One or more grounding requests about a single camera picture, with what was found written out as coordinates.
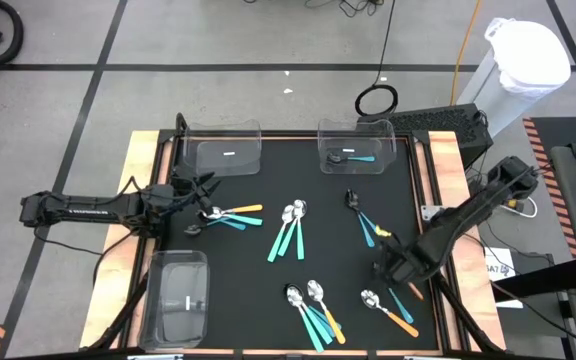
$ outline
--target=wooden table edge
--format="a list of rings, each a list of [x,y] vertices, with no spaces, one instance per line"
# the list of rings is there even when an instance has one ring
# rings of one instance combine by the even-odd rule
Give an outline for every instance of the wooden table edge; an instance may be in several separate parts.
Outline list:
[[[159,131],[133,131],[128,151],[126,153],[119,188],[126,183],[131,175],[135,176],[139,184],[147,184],[150,181],[152,169],[154,167],[158,137]],[[453,132],[429,132],[429,138],[442,204],[444,206],[457,206],[467,199],[470,196],[470,193],[468,191],[464,169],[461,165],[461,157],[455,134]],[[170,152],[172,149],[172,146],[169,145],[170,144],[165,145],[168,146],[168,148],[164,149],[165,151],[162,156],[162,171],[160,172],[160,178],[157,180],[158,183],[166,181],[165,174],[168,173],[167,170],[170,166]],[[420,152],[419,147],[417,147],[417,155],[419,156],[420,154],[423,155],[423,150]],[[425,168],[425,161],[423,161],[423,159],[423,157],[420,157],[419,161],[423,192],[426,199],[431,199],[432,195],[430,194],[428,172]],[[118,238],[126,233],[127,230],[121,225],[109,226],[104,249],[114,244]],[[479,238],[476,228],[471,229],[469,234],[475,238]],[[96,341],[103,334],[108,325],[114,320],[121,307],[125,304],[130,277],[132,274],[132,266],[136,256],[137,240],[136,237],[132,237],[125,241],[112,253],[108,254],[106,259],[104,259],[100,265],[97,282],[91,296],[90,307],[88,309],[88,315],[86,317],[80,346],[88,346]],[[146,254],[144,255],[144,260],[147,260],[151,253],[152,241],[149,241]],[[488,334],[490,339],[497,344],[497,346],[505,348],[501,323],[499,322],[499,316],[494,302],[492,287],[489,283],[485,258],[481,246],[468,237],[462,237],[455,244],[453,257],[457,281],[459,283],[459,291],[464,306],[468,309],[477,324],[486,334]],[[444,308],[446,309],[448,335],[451,347],[453,349],[458,349],[459,338],[454,312],[446,301],[444,301],[444,305]],[[137,337],[141,325],[140,310],[142,308],[143,299],[140,301],[140,304],[133,315],[132,327],[128,338],[129,346],[137,345]],[[473,350],[477,349],[476,344],[474,344],[472,340],[471,347]],[[381,351],[380,354],[434,355],[435,353],[432,351],[426,353],[418,351],[384,350]]]

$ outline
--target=transparent container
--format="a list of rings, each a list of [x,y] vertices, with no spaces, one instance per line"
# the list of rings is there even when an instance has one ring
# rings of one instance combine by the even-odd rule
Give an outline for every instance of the transparent container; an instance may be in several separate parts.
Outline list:
[[[255,120],[217,126],[191,123],[184,137],[183,159],[197,174],[256,174],[261,168],[261,126]]]
[[[381,174],[397,154],[395,132],[388,120],[321,120],[317,145],[325,174]]]
[[[150,263],[139,347],[193,348],[206,335],[209,269],[200,251],[159,251]]]

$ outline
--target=white label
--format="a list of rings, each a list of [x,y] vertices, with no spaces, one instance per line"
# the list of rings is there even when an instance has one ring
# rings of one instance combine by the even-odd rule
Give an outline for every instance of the white label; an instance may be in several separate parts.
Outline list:
[[[490,281],[507,279],[515,276],[514,265],[510,249],[486,248],[486,267]],[[523,309],[524,305],[517,300],[502,301],[497,303],[497,307]]]

